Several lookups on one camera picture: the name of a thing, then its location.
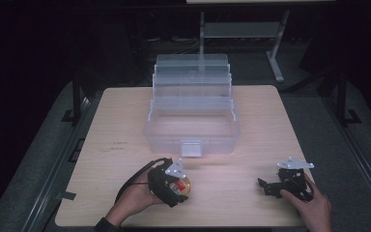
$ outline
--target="table surface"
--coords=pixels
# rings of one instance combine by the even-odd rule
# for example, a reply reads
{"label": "table surface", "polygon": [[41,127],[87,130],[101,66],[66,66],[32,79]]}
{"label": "table surface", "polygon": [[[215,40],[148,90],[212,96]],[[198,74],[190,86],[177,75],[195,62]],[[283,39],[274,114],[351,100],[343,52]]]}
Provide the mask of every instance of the table surface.
{"label": "table surface", "polygon": [[[143,135],[152,88],[104,91],[67,192],[56,216],[59,226],[93,226],[113,205],[120,186],[151,160]],[[273,86],[234,86],[241,137],[229,155],[183,158],[191,181],[189,199],[174,208],[150,207],[123,226],[302,226],[284,199],[266,196],[257,178],[278,182],[278,162],[304,160],[281,98]]]}

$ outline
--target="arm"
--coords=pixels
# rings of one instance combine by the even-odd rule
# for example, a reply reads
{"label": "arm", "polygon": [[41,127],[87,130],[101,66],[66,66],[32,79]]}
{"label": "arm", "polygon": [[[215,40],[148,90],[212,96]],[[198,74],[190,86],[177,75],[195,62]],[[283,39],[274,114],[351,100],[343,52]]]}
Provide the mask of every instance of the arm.
{"label": "arm", "polygon": [[[147,183],[147,174],[150,170],[143,172],[134,182]],[[123,192],[120,199],[105,216],[105,220],[117,228],[126,218],[136,215],[152,205],[161,203],[162,201],[150,192],[149,185],[132,185]]]}
{"label": "arm", "polygon": [[280,193],[300,212],[300,217],[311,232],[330,232],[330,202],[321,194],[318,187],[305,174],[305,180],[313,189],[313,199],[303,202],[297,199],[291,192],[283,189]]}

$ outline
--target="stacked plastic bins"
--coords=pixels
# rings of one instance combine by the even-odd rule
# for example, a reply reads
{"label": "stacked plastic bins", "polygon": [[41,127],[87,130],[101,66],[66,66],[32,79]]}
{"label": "stacked plastic bins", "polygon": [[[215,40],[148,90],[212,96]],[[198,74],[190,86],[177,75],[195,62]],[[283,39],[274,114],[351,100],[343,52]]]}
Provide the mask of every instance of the stacked plastic bins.
{"label": "stacked plastic bins", "polygon": [[156,154],[229,154],[240,136],[225,54],[159,55],[144,134]]}

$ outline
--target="robotic claw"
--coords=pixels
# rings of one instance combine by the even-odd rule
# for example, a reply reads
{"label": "robotic claw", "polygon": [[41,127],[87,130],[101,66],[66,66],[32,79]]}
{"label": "robotic claw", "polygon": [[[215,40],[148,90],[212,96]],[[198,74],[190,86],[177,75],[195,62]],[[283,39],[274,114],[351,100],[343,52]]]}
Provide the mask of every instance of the robotic claw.
{"label": "robotic claw", "polygon": [[287,161],[279,163],[278,177],[280,183],[267,183],[258,178],[258,184],[264,189],[265,195],[272,195],[281,198],[279,193],[282,189],[290,191],[296,198],[302,201],[311,201],[313,199],[313,189],[307,191],[308,184],[304,178],[303,168],[313,168],[312,163],[307,163],[294,158],[288,158]]}
{"label": "robotic claw", "polygon": [[170,207],[176,206],[179,202],[185,202],[188,199],[191,186],[189,179],[183,172],[181,160],[173,163],[171,159],[161,158],[149,162],[130,177],[120,188],[115,203],[129,186],[136,184],[134,180],[137,177],[161,161],[163,164],[156,166],[148,174],[148,183],[146,184],[149,185],[150,191]]}

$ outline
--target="sleeve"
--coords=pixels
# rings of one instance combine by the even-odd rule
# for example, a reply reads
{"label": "sleeve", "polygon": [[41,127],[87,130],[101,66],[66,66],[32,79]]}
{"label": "sleeve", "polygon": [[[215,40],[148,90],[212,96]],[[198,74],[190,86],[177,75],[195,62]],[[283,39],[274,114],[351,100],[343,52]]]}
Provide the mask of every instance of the sleeve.
{"label": "sleeve", "polygon": [[96,232],[122,232],[123,229],[121,227],[116,227],[112,223],[108,222],[104,217],[98,222],[95,226]]}

